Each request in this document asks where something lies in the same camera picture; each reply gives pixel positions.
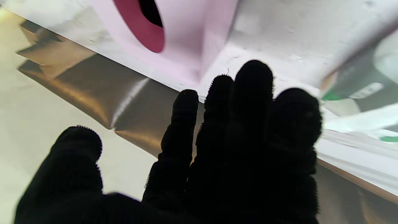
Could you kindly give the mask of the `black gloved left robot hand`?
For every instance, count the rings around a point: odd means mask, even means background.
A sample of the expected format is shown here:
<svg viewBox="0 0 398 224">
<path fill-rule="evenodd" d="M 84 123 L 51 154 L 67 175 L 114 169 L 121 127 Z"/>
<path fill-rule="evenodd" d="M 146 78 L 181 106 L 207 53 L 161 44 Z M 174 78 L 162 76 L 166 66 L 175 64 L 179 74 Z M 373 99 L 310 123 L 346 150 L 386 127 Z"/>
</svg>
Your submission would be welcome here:
<svg viewBox="0 0 398 224">
<path fill-rule="evenodd" d="M 102 143 L 84 126 L 64 130 L 21 197 L 15 224 L 317 224 L 319 102 L 300 88 L 273 98 L 258 60 L 217 76 L 193 134 L 198 94 L 177 96 L 141 201 L 104 194 Z"/>
</svg>

